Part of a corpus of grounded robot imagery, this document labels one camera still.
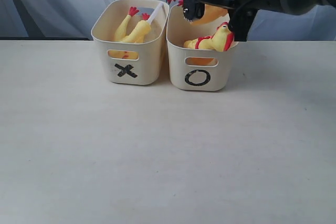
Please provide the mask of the whole rubber chicken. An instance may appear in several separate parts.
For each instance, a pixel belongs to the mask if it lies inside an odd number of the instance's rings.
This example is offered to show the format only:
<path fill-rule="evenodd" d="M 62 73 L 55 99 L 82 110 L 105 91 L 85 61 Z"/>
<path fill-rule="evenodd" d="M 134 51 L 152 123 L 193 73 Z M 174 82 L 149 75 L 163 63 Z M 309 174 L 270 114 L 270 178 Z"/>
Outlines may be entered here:
<path fill-rule="evenodd" d="M 166 0 L 166 2 L 168 4 L 170 4 L 172 1 L 176 1 L 176 0 Z M 178 6 L 182 6 L 182 5 L 183 5 L 183 0 L 179 0 L 178 1 Z M 205 4 L 205 10 L 204 10 L 203 17 L 202 18 L 196 18 L 192 21 L 189 20 L 189 22 L 191 23 L 191 25 L 194 25 L 194 26 L 203 25 L 203 24 L 213 22 L 214 20 L 216 20 L 220 17 L 224 17 L 227 14 L 228 14 L 227 9 Z"/>
<path fill-rule="evenodd" d="M 221 23 L 211 36 L 197 37 L 184 42 L 183 47 L 188 49 L 206 49 L 225 52 L 234 47 L 234 33 L 228 28 L 228 22 Z M 215 66 L 215 58 L 190 57 L 187 64 L 191 66 Z"/>

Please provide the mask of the cream bin marked X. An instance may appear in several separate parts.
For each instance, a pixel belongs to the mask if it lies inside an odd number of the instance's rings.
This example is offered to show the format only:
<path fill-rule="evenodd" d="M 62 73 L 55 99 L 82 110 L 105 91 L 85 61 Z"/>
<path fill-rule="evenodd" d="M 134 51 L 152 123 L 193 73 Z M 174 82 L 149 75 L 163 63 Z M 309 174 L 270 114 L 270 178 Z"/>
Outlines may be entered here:
<path fill-rule="evenodd" d="M 131 6 L 139 12 L 132 17 L 127 27 L 127 35 L 134 29 L 142 14 L 152 14 L 157 5 L 163 7 L 151 24 L 151 31 L 140 44 L 113 42 L 116 29 L 124 20 Z M 159 77 L 166 53 L 166 24 L 170 7 L 158 0 L 116 0 L 100 15 L 91 30 L 95 53 L 99 57 L 107 79 L 114 83 L 148 85 Z M 109 50 L 135 51 L 136 60 L 117 59 L 108 56 Z"/>

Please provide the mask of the whole rubber chicken front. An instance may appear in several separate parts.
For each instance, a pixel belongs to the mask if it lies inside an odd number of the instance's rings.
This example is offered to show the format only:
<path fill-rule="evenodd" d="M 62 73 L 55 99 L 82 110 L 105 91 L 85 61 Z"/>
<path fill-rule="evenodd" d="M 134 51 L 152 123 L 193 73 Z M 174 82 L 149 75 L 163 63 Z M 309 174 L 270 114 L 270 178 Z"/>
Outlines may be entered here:
<path fill-rule="evenodd" d="M 228 28 L 228 22 L 221 23 L 211 36 L 197 37 L 184 42 L 183 47 L 188 49 L 206 49 L 225 52 L 234 47 L 234 33 Z M 215 58 L 190 57 L 187 64 L 191 66 L 215 66 Z"/>

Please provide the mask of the grey backdrop curtain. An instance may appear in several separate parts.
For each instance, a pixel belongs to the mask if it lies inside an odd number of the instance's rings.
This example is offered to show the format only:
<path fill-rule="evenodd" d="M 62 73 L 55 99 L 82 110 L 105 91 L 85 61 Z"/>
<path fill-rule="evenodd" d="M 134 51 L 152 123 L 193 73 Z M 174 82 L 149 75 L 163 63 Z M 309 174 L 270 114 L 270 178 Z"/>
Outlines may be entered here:
<path fill-rule="evenodd" d="M 1 0 L 1 36 L 90 38 L 94 23 L 113 1 Z M 259 12 L 248 38 L 335 40 L 335 9 L 317 6 L 302 16 Z"/>

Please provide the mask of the cream bin marked O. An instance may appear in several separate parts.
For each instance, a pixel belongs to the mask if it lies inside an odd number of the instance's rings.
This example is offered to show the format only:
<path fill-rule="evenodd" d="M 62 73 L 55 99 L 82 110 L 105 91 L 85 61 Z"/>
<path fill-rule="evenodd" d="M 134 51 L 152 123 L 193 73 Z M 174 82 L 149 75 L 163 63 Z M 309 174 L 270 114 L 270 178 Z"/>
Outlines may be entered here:
<path fill-rule="evenodd" d="M 171 8 L 166 39 L 170 81 L 174 86 L 182 90 L 218 91 L 226 85 L 237 42 L 225 52 L 183 47 L 187 40 L 211 36 L 223 22 L 229 22 L 228 15 L 208 24 L 194 26 L 184 19 L 181 7 L 175 5 Z M 215 66 L 191 66 L 186 62 L 190 57 L 215 58 L 218 63 Z"/>

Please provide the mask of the rubber chicken head with tube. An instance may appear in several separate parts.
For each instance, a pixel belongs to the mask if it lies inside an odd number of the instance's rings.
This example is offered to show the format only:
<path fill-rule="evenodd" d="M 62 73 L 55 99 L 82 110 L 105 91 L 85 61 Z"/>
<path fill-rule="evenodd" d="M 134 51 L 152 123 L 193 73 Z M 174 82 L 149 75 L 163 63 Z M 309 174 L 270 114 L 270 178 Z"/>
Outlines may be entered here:
<path fill-rule="evenodd" d="M 152 14 L 150 15 L 150 17 L 147 19 L 147 23 L 150 25 L 152 24 L 152 22 L 154 21 L 154 19 L 156 18 L 156 16 L 158 15 L 158 13 L 160 12 L 160 10 L 163 7 L 163 3 L 160 2 L 157 7 L 153 10 Z"/>

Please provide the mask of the headless rubber chicken body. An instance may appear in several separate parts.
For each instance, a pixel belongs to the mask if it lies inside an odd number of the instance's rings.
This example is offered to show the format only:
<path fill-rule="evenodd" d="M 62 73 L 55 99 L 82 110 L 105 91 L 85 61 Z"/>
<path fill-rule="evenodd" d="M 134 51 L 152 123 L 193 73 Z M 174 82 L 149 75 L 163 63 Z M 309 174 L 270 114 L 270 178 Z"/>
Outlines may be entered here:
<path fill-rule="evenodd" d="M 132 17 L 135 16 L 138 12 L 139 10 L 136 7 L 130 7 L 128 14 L 114 33 L 113 42 L 134 44 L 140 44 L 144 42 L 145 35 L 151 31 L 151 25 L 148 22 L 150 15 L 147 13 L 142 14 L 142 19 L 138 21 L 134 29 L 127 35 L 128 24 Z M 139 57 L 139 53 L 135 51 L 109 50 L 108 56 L 117 59 L 136 60 Z"/>

